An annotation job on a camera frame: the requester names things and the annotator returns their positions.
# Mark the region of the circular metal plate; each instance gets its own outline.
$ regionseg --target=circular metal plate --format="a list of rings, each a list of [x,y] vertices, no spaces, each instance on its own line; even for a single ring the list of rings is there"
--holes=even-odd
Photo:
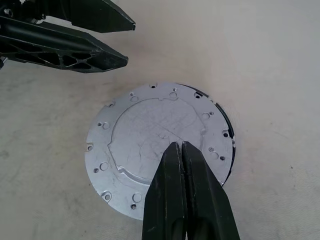
[[[194,88],[144,85],[104,106],[87,136],[85,166],[92,186],[115,210],[142,220],[145,197],[170,143],[202,151],[221,183],[234,157],[234,136],[212,100]]]

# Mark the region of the screw hole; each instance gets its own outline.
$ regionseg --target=screw hole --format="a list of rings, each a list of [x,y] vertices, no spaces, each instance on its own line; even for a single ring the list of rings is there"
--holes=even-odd
[[[149,84],[149,87],[152,88],[152,89],[156,88],[157,86],[158,86],[157,82],[154,85]]]
[[[202,98],[202,96],[203,96],[203,95],[202,95],[201,93],[197,92],[197,91],[194,93],[194,97],[195,97],[196,99],[200,99],[200,98]]]

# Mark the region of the concrete floor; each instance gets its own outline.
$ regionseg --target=concrete floor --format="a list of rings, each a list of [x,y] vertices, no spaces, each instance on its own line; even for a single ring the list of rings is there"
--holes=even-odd
[[[178,82],[209,93],[232,121],[224,189],[241,239],[319,239],[319,1],[116,3],[136,31],[94,36],[129,56],[127,67],[80,74],[7,61],[0,71],[0,238],[139,240],[142,222],[90,185],[85,139],[107,101]]]

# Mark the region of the mounting hole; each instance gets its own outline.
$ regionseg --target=mounting hole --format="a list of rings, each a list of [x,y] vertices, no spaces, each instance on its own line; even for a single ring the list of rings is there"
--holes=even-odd
[[[137,193],[133,194],[132,200],[133,200],[135,203],[141,202],[141,200],[142,200],[142,195],[141,195],[141,193],[137,192]]]
[[[151,84],[149,85],[149,87],[152,88],[152,89],[155,89],[157,86],[158,86],[158,83],[153,84],[153,85],[151,85]]]
[[[131,97],[131,99],[130,99],[130,101],[131,102],[137,102],[139,100],[139,98],[137,97],[137,96],[133,96],[133,97]]]
[[[104,130],[110,128],[110,123],[108,123],[108,122],[106,121],[106,122],[102,125],[102,128],[103,128]]]
[[[208,120],[208,119],[210,118],[209,113],[207,113],[207,112],[202,113],[202,118],[203,118],[204,120]]]
[[[175,99],[177,98],[177,94],[173,91],[169,94],[170,98]]]
[[[196,99],[200,99],[200,98],[202,98],[202,96],[203,96],[203,95],[202,95],[201,93],[197,92],[197,91],[194,93],[194,97],[195,97]]]
[[[100,164],[100,170],[101,170],[101,171],[107,170],[108,167],[109,167],[109,165],[108,165],[108,163],[106,163],[106,162],[103,162],[103,163]]]
[[[215,151],[211,152],[211,153],[210,153],[210,156],[211,156],[211,158],[212,158],[213,160],[216,160],[216,159],[218,159],[218,157],[219,157],[218,153],[216,153]]]

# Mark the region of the aluminum plate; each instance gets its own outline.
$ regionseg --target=aluminum plate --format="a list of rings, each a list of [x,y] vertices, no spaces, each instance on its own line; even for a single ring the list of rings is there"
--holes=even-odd
[[[224,184],[235,139],[220,107],[194,88],[144,85],[102,108],[86,139],[85,166],[92,186],[112,208],[143,220],[145,196],[163,152],[188,141],[202,151]]]

